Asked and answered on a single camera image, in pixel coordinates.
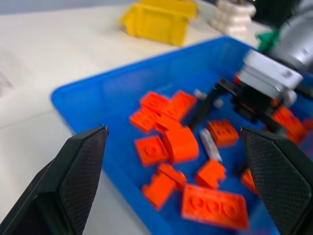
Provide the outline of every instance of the green object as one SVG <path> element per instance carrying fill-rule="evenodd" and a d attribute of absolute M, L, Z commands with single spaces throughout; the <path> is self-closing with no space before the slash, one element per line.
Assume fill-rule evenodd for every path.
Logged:
<path fill-rule="evenodd" d="M 256 37 L 261 40 L 258 50 L 260 52 L 271 52 L 279 42 L 279 31 L 274 30 L 272 32 L 258 34 Z"/>

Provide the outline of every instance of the yellow plastic bin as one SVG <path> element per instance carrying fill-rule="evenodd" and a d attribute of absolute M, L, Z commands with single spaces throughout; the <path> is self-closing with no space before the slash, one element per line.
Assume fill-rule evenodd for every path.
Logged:
<path fill-rule="evenodd" d="M 120 23 L 129 35 L 182 46 L 188 21 L 196 14 L 193 1 L 142 0 L 131 6 Z"/>

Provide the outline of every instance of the white table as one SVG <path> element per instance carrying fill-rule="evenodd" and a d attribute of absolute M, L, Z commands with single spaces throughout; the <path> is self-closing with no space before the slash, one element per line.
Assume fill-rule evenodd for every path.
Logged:
<path fill-rule="evenodd" d="M 214 6 L 204 2 L 199 6 L 201 15 L 190 23 L 186 46 L 221 35 L 207 23 Z M 49 96 L 55 88 L 178 49 L 122 32 L 116 20 L 128 7 L 0 16 L 0 71 L 14 86 L 2 90 L 0 97 L 0 221 L 71 136 L 51 105 Z M 255 33 L 265 30 L 252 23 L 239 40 L 256 46 Z M 84 234 L 145 233 L 103 173 Z"/>

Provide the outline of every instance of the blue plastic bin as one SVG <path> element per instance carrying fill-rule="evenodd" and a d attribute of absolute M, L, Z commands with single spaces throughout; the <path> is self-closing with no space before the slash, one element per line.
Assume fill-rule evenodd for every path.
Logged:
<path fill-rule="evenodd" d="M 241 142 L 235 147 L 220 149 L 223 165 L 227 169 L 227 179 L 221 183 L 220 189 L 245 197 L 250 232 L 236 232 L 182 219 L 181 192 L 175 192 L 157 212 L 140 191 L 144 184 L 150 182 L 156 166 L 142 167 L 134 148 L 134 139 L 146 135 L 129 123 L 129 116 L 139 108 L 138 101 L 147 91 L 168 97 L 177 90 L 190 94 L 194 89 L 209 91 L 220 76 L 232 79 L 242 67 L 249 49 L 241 42 L 222 37 L 60 87 L 52 94 L 55 108 L 75 133 L 95 128 L 96 124 L 109 127 L 103 169 L 152 234 L 275 233 L 273 222 L 259 198 L 247 190 L 240 179 L 231 177 L 233 170 L 246 162 Z M 232 111 L 230 98 L 223 97 L 224 106 L 214 110 L 209 119 L 227 118 L 236 129 L 251 125 Z M 300 119 L 312 117 L 313 104 L 300 98 L 293 112 Z M 203 127 L 204 124 L 194 132 L 198 140 L 198 132 Z M 195 183 L 195 172 L 207 161 L 202 145 L 199 146 L 200 156 L 197 160 L 174 165 L 192 184 Z"/>

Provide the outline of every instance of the table surface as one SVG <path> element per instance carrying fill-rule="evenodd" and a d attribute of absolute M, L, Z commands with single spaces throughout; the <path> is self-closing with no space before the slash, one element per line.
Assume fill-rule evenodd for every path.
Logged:
<path fill-rule="evenodd" d="M 208 24 L 215 7 L 198 3 L 201 13 L 188 27 L 185 46 L 221 36 Z M 179 49 L 121 31 L 116 22 L 128 7 L 0 16 L 0 71 L 13 86 L 0 97 L 0 221 L 72 135 L 50 102 L 54 89 Z M 254 35 L 266 30 L 251 23 L 238 40 L 256 46 Z M 84 234 L 148 233 L 102 172 Z"/>

